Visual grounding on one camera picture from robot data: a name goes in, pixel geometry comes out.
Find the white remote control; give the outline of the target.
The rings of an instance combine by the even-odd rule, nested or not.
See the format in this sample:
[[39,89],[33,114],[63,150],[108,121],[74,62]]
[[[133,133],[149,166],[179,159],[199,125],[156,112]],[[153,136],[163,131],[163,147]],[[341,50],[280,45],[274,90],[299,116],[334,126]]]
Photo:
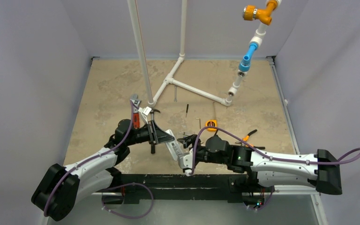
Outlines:
[[173,160],[178,161],[179,157],[181,157],[184,154],[184,152],[179,142],[176,140],[172,130],[168,129],[165,132],[168,133],[172,138],[172,140],[166,142],[165,145],[168,148]]

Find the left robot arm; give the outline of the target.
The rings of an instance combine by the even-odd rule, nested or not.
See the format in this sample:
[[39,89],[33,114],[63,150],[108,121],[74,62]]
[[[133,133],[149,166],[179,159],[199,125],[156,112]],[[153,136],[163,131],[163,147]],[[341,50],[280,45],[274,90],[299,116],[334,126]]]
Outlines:
[[129,154],[130,146],[148,142],[151,150],[164,143],[174,151],[179,147],[171,130],[163,131],[154,120],[135,128],[132,120],[118,123],[114,134],[98,152],[73,164],[53,164],[43,176],[31,197],[31,202],[54,221],[65,218],[76,203],[97,191],[120,191],[126,186],[146,187],[136,181],[124,183],[122,173],[116,169]]

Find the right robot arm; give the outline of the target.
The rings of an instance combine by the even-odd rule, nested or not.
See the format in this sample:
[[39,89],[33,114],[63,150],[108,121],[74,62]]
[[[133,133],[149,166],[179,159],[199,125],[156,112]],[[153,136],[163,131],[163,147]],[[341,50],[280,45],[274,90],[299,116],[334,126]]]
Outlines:
[[317,192],[341,195],[342,184],[337,159],[327,150],[315,154],[292,155],[256,150],[242,145],[231,145],[217,135],[204,146],[197,143],[187,153],[178,144],[171,144],[171,154],[189,176],[192,166],[199,162],[223,164],[235,173],[247,173],[244,184],[251,191],[275,185],[314,187]]

